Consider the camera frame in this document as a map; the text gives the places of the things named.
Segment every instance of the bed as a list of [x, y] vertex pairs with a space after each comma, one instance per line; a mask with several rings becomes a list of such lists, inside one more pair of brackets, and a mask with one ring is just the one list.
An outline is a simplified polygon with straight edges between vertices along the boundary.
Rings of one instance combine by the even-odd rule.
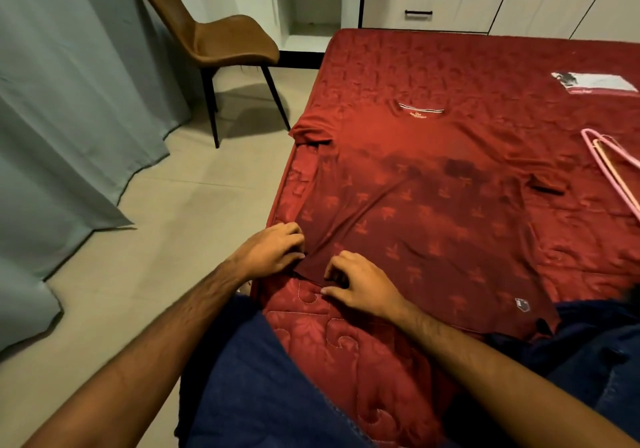
[[[476, 98], [570, 175], [564, 195], [525, 193], [549, 297], [619, 298], [640, 280], [640, 227], [596, 168], [580, 129], [612, 135], [640, 156], [640, 98], [570, 95], [551, 77], [555, 71], [619, 74], [640, 87], [640, 46], [341, 30], [305, 112], [387, 98], [411, 105], [438, 96], [448, 106]], [[269, 225], [295, 220], [316, 164], [314, 147], [292, 149]], [[640, 180], [628, 180], [640, 191]], [[380, 446], [438, 442], [456, 386], [393, 327], [358, 314], [343, 318], [318, 286], [285, 275], [256, 282], [252, 295], [302, 372]]]

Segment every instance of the drawer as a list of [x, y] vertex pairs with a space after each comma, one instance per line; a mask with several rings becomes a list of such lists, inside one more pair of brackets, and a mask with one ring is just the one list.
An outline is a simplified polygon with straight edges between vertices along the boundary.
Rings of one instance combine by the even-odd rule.
[[502, 0], [364, 0], [362, 26], [489, 32]]

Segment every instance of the chair backrest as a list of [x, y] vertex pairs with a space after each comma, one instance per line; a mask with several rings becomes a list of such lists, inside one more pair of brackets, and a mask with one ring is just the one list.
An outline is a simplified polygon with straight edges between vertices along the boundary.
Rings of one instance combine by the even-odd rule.
[[149, 0], [169, 31], [192, 55], [196, 22], [182, 0]]

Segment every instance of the hand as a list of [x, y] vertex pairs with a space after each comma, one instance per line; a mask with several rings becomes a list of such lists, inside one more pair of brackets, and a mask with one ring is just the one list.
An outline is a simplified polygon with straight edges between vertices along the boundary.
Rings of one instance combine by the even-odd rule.
[[253, 234], [231, 256], [243, 282], [279, 273], [305, 257], [305, 236], [294, 222], [279, 223]]
[[378, 266], [364, 256], [343, 251], [329, 261], [324, 279], [340, 283], [347, 277], [349, 288], [327, 286], [320, 293], [339, 299], [351, 308], [390, 319], [393, 312], [403, 307], [406, 300]]

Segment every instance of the floor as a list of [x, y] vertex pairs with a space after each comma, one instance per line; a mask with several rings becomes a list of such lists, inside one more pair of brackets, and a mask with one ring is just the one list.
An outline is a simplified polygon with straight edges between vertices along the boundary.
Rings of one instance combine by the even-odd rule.
[[[316, 78], [273, 69], [289, 121]], [[166, 140], [171, 156], [129, 184], [134, 226], [97, 232], [51, 278], [65, 315], [48, 337], [0, 363], [0, 446], [16, 447], [156, 315], [264, 227], [292, 139], [259, 69], [214, 77], [221, 146], [204, 106]], [[177, 446], [177, 387], [140, 447]]]

